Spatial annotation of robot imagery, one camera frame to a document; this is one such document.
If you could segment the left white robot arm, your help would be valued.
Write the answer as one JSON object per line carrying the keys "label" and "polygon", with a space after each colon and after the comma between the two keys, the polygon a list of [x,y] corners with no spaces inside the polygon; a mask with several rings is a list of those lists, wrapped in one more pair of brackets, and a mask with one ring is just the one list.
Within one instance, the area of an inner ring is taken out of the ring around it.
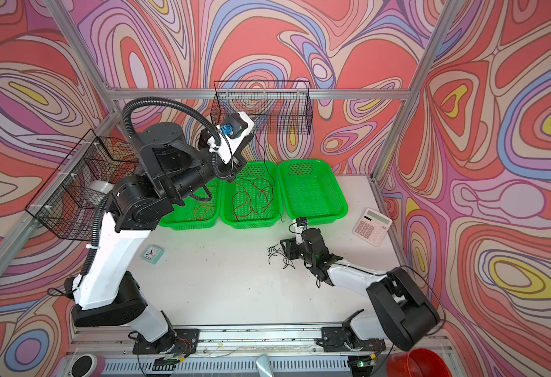
{"label": "left white robot arm", "polygon": [[[200,123],[204,133],[198,145],[187,143],[177,123],[156,123],[137,132],[132,114],[149,106],[174,109]],[[247,164],[242,151],[253,141],[255,123],[245,112],[234,112],[214,125],[182,102],[140,97],[123,107],[122,125],[141,171],[118,181],[100,199],[82,271],[67,279],[65,287],[75,303],[76,327],[127,325],[137,333],[139,344],[168,353],[176,347],[176,331],[142,295],[129,264],[137,248],[176,206],[184,206],[189,197],[199,200],[197,191],[207,190],[215,178],[234,182]]]}

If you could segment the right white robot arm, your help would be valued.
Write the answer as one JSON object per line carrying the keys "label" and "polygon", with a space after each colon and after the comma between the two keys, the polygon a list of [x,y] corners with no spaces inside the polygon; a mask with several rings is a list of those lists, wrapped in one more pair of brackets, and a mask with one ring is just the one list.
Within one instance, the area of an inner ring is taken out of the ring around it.
{"label": "right white robot arm", "polygon": [[440,315],[402,267],[388,272],[369,270],[330,253],[320,229],[294,231],[276,251],[287,262],[299,260],[316,278],[316,286],[341,287],[369,299],[372,314],[359,309],[336,327],[322,329],[318,344],[327,352],[360,352],[377,339],[409,351],[441,321]]}

